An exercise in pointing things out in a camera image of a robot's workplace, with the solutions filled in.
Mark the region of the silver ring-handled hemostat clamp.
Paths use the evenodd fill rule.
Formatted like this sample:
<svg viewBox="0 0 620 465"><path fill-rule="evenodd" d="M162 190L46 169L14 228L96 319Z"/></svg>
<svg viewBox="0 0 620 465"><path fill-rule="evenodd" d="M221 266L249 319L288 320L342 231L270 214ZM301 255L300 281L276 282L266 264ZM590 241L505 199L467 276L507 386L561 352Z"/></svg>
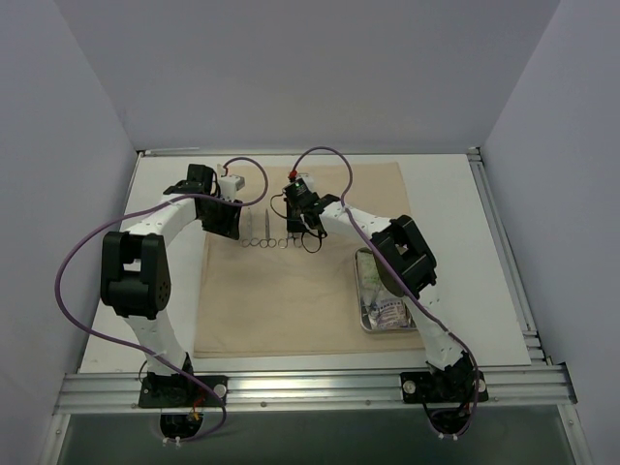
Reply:
<svg viewBox="0 0 620 465"><path fill-rule="evenodd" d="M277 240L277 246L281 249L302 248L302 241L299 235L289 233L286 237Z"/></svg>

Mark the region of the surgical scissors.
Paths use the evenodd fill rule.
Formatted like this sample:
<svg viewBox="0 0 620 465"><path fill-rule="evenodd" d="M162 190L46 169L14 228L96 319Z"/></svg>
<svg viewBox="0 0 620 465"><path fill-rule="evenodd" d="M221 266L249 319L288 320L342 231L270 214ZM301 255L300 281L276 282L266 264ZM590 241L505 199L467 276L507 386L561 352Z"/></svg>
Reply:
<svg viewBox="0 0 620 465"><path fill-rule="evenodd" d="M243 228L240 236L240 245L244 248L257 247L260 240L254 235L253 212L247 207L242 214Z"/></svg>

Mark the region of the beige cloth wrap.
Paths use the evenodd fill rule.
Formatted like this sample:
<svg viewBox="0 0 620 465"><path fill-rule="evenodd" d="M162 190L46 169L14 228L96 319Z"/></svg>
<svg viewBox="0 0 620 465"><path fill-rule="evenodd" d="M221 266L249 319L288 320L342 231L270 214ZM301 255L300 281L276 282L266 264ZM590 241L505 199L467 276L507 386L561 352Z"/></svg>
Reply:
<svg viewBox="0 0 620 465"><path fill-rule="evenodd" d="M252 215L253 233L264 236L270 196L286 184L286 167L265 169L267 197L242 212ZM306 166L319 195L340 195L348 181L343 165ZM411 215L397 163L353 165L354 183L346 195L351 207L374 215ZM372 334L362 329L354 238L329 233L321 250L242 247L208 234L204 243L194 356L278 357L408 351L422 349L416 330Z"/></svg>

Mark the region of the metal instrument tray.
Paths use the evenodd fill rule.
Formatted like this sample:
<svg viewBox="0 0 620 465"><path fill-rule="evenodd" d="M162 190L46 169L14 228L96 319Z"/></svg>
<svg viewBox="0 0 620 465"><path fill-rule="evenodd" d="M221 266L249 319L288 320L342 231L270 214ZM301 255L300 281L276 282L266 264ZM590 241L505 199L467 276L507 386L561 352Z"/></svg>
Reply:
<svg viewBox="0 0 620 465"><path fill-rule="evenodd" d="M354 263L361 327L369 333L415 331L417 327L404 299L386 288L372 252L357 249Z"/></svg>

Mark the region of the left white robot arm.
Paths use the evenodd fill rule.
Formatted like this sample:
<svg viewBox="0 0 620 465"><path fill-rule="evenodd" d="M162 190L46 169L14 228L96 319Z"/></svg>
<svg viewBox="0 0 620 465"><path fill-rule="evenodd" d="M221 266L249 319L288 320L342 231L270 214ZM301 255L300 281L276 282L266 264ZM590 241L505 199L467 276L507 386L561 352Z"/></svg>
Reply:
<svg viewBox="0 0 620 465"><path fill-rule="evenodd" d="M167 306L171 274L167 247L195 221L203 229L239 239L243 177L205 165L191 164L185 179L168 187L161 209L146 214L123 232L103 239L101 301L132 329L146 355L147 378L161 382L161 395L173 406L188 404L196 392L191 359L175 336Z"/></svg>

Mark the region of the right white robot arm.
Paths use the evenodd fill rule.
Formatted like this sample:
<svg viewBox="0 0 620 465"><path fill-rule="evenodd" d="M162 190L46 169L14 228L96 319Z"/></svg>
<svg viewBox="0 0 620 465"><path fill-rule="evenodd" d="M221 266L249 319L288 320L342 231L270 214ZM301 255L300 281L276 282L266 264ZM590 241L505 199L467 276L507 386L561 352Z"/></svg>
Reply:
<svg viewBox="0 0 620 465"><path fill-rule="evenodd" d="M351 207L332 194L321 197L294 171L283 194L294 218L308 232L319 238L331 234L358 238L370 249L384 287L405 300L414 320L436 396L450 400L465 383L481 379L471 351L441 320L437 260L411 217L389 219Z"/></svg>

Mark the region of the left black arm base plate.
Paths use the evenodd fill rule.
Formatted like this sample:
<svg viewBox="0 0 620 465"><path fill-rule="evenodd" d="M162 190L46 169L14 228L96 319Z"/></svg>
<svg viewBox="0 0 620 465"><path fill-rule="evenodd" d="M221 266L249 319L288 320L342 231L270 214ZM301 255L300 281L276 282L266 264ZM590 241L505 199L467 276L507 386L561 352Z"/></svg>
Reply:
<svg viewBox="0 0 620 465"><path fill-rule="evenodd" d="M141 381L138 406L143 409L219 407L220 403L215 396L226 403L228 377L199 375L198 379L213 394L178 374L160 376L148 373Z"/></svg>

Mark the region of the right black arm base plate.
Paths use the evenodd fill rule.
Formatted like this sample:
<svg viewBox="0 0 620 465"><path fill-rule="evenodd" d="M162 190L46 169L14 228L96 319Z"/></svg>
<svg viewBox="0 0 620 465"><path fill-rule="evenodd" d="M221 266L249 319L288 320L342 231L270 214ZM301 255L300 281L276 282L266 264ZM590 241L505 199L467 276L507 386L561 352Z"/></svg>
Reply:
<svg viewBox="0 0 620 465"><path fill-rule="evenodd" d="M471 403L474 400L475 377L473 368L401 372L402 399L406 404Z"/></svg>

